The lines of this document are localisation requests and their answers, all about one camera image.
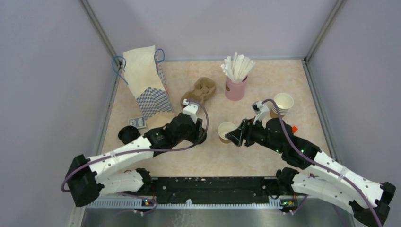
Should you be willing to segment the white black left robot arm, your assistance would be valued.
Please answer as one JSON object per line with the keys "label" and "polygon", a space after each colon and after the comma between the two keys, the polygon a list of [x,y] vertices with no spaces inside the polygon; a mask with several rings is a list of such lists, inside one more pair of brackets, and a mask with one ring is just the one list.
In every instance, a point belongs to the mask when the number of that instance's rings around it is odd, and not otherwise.
{"label": "white black left robot arm", "polygon": [[118,171],[138,161],[178,151],[176,146],[184,140],[192,143],[188,148],[193,148],[204,142],[207,131],[202,119],[193,120],[180,113],[165,126],[150,129],[120,148],[93,157],[74,157],[61,190],[71,194],[76,207],[86,206],[103,195],[123,192],[121,187],[128,183],[128,177]]}

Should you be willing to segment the single brown paper cup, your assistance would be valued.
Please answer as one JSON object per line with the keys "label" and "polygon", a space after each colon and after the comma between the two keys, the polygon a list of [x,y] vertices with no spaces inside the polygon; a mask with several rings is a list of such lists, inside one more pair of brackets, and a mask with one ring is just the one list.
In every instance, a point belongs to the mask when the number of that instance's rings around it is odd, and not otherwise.
{"label": "single brown paper cup", "polygon": [[219,125],[218,127],[218,135],[219,139],[222,143],[228,144],[231,141],[228,140],[225,135],[237,128],[237,125],[231,123],[231,122],[223,122]]}

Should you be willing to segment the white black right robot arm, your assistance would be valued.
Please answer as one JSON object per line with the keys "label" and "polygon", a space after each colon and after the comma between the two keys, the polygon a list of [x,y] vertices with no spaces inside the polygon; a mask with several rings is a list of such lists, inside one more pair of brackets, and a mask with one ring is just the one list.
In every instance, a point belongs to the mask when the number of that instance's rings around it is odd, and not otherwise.
{"label": "white black right robot arm", "polygon": [[289,167],[276,172],[281,194],[306,194],[338,206],[368,227],[381,227],[390,211],[396,187],[376,183],[349,170],[315,144],[293,135],[283,120],[243,119],[240,126],[225,134],[240,147],[259,144],[281,154]]}

